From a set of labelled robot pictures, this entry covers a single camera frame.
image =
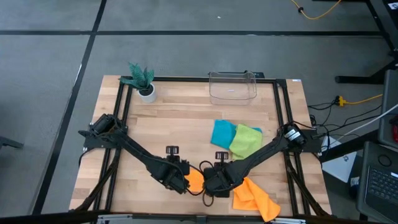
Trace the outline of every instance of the microfiber cloth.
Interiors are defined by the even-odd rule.
[[[229,150],[233,153],[232,159],[245,159],[262,146],[262,133],[239,124],[236,128],[235,138],[232,140]]]
[[[280,206],[248,177],[244,178],[243,184],[234,189],[233,209],[260,211],[265,222],[273,220],[280,212]]]
[[[260,128],[253,128],[259,132],[262,132]],[[229,149],[236,135],[236,125],[226,121],[217,119],[214,123],[213,134],[211,136],[211,143],[216,146]]]
[[[199,171],[190,168],[189,175],[184,177],[189,181],[189,190],[191,192],[201,192],[205,180]]]

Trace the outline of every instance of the white cable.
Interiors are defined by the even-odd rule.
[[[340,138],[338,138],[338,139],[336,139],[335,141],[333,141],[332,143],[330,143],[330,145],[332,145],[333,143],[339,141],[339,140],[342,139],[343,137],[345,137],[345,136],[347,136],[347,135],[353,133],[354,131],[357,131],[357,130],[359,130],[359,129],[361,129],[361,128],[363,128],[363,127],[365,127],[365,126],[367,126],[367,125],[369,125],[369,124],[371,124],[371,123],[377,121],[378,119],[384,117],[385,115],[387,115],[388,113],[390,113],[393,109],[395,109],[395,108],[397,108],[397,107],[398,107],[398,104],[395,105],[395,106],[393,106],[391,109],[387,110],[386,112],[384,112],[382,115],[378,116],[377,118],[374,118],[373,120],[369,121],[368,123],[363,124],[363,125],[361,125],[361,126],[359,126],[359,127],[357,127],[357,128],[354,128],[354,129],[352,129],[351,131],[348,131],[347,133],[345,133],[344,135],[342,135]]]

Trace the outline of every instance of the artificial plant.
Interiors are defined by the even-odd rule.
[[[133,88],[136,88],[139,91],[147,91],[150,89],[150,83],[154,79],[154,71],[148,71],[147,68],[144,71],[141,70],[141,67],[136,64],[129,62],[130,72],[132,79],[120,78],[120,82],[131,85]]]

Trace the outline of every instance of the potted plant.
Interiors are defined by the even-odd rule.
[[[129,67],[132,79],[122,77],[120,78],[120,81],[137,89],[138,95],[141,97],[143,102],[154,102],[156,100],[155,86],[152,84],[154,71],[148,71],[147,68],[142,71],[138,64],[134,65],[132,63],[129,63]]]

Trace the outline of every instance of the white pot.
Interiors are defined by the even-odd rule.
[[[154,88],[154,91],[152,91],[152,93],[150,95],[143,96],[143,95],[141,95],[141,93],[139,93],[139,91],[137,91],[138,95],[141,97],[141,99],[145,103],[153,103],[156,100],[155,86],[152,83],[150,85]]]

